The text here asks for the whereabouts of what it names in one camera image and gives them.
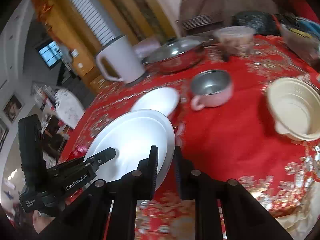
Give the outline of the large white plate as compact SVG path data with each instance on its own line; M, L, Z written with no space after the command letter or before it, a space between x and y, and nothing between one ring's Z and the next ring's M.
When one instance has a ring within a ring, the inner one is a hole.
M156 188L163 183L172 162L175 133L170 120L162 113L143 109L113 120L91 143L84 160L111 147L116 156L97 170L97 178L107 183L135 170L149 157L152 146L158 147Z

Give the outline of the small white plate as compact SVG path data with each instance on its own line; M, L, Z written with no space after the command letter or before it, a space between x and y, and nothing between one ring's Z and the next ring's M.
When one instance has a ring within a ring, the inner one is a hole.
M176 89L171 87L156 88L141 96L130 111L151 109L170 118L175 113L179 102L180 94Z

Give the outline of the white ornate chair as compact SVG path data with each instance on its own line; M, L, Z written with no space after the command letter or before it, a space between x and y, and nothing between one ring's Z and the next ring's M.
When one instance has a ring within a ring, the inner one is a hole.
M72 92L63 88L55 93L55 112L60 120L75 129L85 109Z

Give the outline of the red floral tablecloth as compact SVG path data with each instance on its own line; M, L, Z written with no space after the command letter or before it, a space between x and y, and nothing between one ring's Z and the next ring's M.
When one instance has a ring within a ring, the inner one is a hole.
M190 82L210 69L229 72L233 97L220 107L193 111ZM147 92L173 87L181 97L174 128L183 155L214 179L239 180L292 238L304 239L319 219L319 142L279 135L265 91L279 77L316 83L317 76L278 36L256 36L250 55L227 62L216 47L208 47L204 60L188 70L170 75L152 71L132 87L108 83L71 133L60 161L85 155L98 133Z

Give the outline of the pink cup with steel interior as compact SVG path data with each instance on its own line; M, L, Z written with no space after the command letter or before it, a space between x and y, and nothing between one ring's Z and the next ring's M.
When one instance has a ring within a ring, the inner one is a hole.
M226 70L211 69L195 75L190 90L193 95L191 109L200 111L205 107L218 107L228 102L233 96L234 85Z

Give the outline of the white electric kettle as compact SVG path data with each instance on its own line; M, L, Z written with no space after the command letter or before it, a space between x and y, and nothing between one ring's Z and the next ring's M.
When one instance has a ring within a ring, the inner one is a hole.
M104 67L105 59L118 77L111 76ZM104 79L130 84L144 76L146 70L135 54L126 35L117 36L106 44L95 57L96 66Z

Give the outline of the steel pan with glass lid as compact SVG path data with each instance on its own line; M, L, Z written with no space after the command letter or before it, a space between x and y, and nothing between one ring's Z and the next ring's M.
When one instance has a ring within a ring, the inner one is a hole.
M172 38L142 59L142 63L152 65L162 74L180 72L193 67L204 59L203 44L204 38L200 36Z

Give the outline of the cream plastic bowl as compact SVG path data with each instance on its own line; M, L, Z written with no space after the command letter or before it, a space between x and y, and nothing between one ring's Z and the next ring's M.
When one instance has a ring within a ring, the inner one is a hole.
M319 94L311 85L282 77L269 85L266 100L278 134L296 141L319 139Z

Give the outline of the clear plastic food container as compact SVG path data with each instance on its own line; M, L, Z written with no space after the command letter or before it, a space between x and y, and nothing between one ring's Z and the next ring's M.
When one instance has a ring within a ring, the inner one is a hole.
M218 47L223 52L234 56L242 56L251 52L255 34L255 29L244 26L225 27L213 32Z

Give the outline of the wooden cabinet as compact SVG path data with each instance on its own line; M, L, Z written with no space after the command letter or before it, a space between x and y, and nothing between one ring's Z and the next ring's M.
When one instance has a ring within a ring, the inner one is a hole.
M72 67L84 84L95 94L101 91L103 81L99 68L95 65L95 55L102 48L85 20L70 0L31 0L38 21L48 35L58 44L76 50Z

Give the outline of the black plastic bag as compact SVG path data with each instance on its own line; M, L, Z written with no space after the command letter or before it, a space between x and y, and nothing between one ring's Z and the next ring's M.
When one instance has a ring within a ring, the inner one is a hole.
M274 16L261 11L242 11L232 16L232 26L253 28L257 35L280 36Z

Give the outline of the clear bag with contents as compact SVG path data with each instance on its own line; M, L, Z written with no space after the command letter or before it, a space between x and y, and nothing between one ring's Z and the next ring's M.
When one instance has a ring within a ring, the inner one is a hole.
M280 33L284 43L296 55L312 67L319 66L319 40L294 33L284 24L280 25Z

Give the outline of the framed wall picture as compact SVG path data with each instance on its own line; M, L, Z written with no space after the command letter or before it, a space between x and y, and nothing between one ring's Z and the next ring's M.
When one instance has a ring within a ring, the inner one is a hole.
M16 93L13 93L10 99L3 107L3 112L7 119L13 123L19 115L24 103Z

